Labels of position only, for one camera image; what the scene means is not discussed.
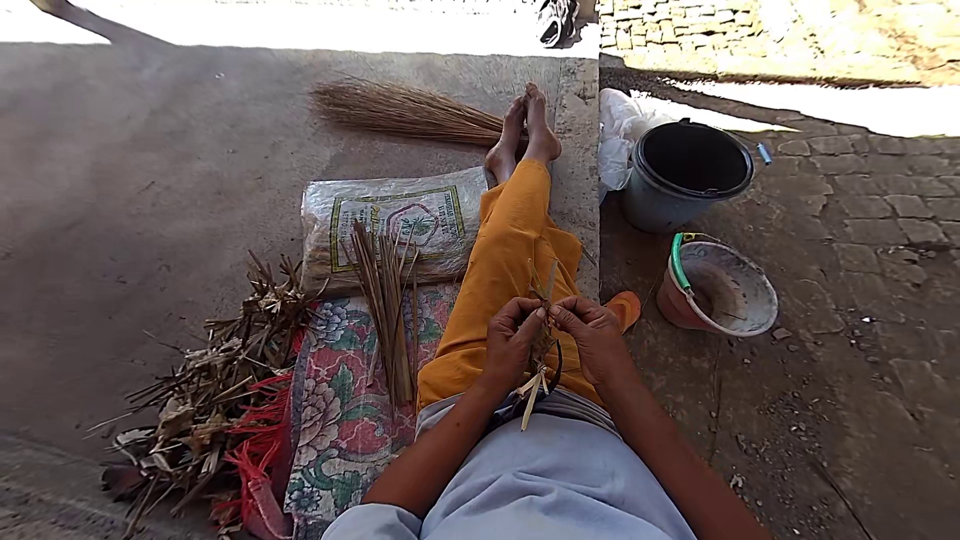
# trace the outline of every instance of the red fringe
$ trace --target red fringe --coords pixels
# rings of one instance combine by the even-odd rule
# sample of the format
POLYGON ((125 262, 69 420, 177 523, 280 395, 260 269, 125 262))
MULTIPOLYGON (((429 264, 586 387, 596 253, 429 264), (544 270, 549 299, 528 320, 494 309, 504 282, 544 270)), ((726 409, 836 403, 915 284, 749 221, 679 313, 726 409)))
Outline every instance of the red fringe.
POLYGON ((240 417, 240 421, 227 431, 232 434, 247 434, 250 437, 224 456, 226 461, 236 465, 240 475, 240 499, 214 504, 214 513, 232 519, 236 515, 235 511, 239 509, 244 527, 261 538, 287 537, 282 533, 283 520, 279 503, 276 502, 276 498, 280 498, 282 502, 282 491, 280 495, 276 495, 276 492, 271 494, 270 485, 271 473, 275 468, 285 471, 283 474, 289 476, 289 465, 285 461, 292 456, 289 442, 285 438, 290 436, 288 405, 289 382, 292 379, 293 373, 287 373, 251 385, 250 390, 259 390, 265 394, 266 401, 261 406, 244 407, 246 412, 240 417), (278 390, 267 388, 282 383, 286 385, 278 390))

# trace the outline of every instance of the person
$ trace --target person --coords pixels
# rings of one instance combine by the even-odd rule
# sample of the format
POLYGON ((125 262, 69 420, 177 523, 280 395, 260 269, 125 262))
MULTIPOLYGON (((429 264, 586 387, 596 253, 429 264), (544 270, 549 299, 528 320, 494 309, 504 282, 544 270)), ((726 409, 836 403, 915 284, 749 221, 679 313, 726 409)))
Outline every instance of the person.
POLYGON ((644 385, 621 337, 638 317, 636 295, 606 307, 579 296, 580 242, 547 215, 546 165, 560 152, 543 94, 528 84, 487 156, 499 185, 484 195, 459 296, 419 373, 417 438, 324 539, 770 538, 644 385), (529 144, 516 163, 524 119, 529 144), (554 260, 547 308, 528 293, 554 260), (519 419, 490 430, 531 377, 531 341, 548 317, 562 331, 559 385, 527 430, 519 419))

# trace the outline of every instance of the foot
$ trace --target foot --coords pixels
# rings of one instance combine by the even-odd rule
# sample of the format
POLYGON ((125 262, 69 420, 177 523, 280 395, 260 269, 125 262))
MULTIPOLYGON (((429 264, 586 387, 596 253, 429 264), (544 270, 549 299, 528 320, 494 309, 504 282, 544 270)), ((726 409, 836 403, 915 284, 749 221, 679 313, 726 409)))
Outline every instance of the foot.
POLYGON ((560 156, 563 148, 546 125, 546 97, 533 83, 527 83, 527 134, 530 144, 523 156, 546 165, 560 156))
POLYGON ((503 117, 500 140, 487 153, 484 166, 496 177, 497 184, 510 180, 516 169, 516 146, 520 142, 523 117, 526 116, 526 96, 517 97, 503 117))
POLYGON ((627 331, 636 319, 640 318, 640 299, 633 291, 616 293, 604 307, 616 315, 616 320, 620 323, 620 333, 627 331))

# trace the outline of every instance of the blue object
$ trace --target blue object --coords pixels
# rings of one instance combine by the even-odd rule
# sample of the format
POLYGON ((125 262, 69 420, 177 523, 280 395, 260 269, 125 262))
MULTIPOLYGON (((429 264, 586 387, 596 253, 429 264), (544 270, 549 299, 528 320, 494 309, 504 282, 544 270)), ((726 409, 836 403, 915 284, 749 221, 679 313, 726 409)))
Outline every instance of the blue object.
POLYGON ((760 157, 763 158, 764 165, 769 165, 774 162, 774 159, 770 157, 770 153, 767 152, 767 147, 763 146, 762 142, 756 144, 756 150, 760 152, 760 157))

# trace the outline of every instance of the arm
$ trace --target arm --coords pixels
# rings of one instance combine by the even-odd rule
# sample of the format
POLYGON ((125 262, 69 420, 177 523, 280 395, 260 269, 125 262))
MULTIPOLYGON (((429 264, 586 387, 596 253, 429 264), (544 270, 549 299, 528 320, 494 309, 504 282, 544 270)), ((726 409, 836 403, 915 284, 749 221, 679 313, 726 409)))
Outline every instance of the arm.
POLYGON ((392 504, 421 519, 426 516, 480 440, 493 412, 516 388, 530 342, 546 319, 540 306, 538 300, 514 298, 494 315, 487 328, 483 373, 432 430, 384 469, 362 503, 392 504))
POLYGON ((568 297, 550 308, 577 342, 584 376, 607 406, 624 442, 643 460, 700 540, 771 536, 657 404, 620 337, 616 316, 595 302, 568 297))

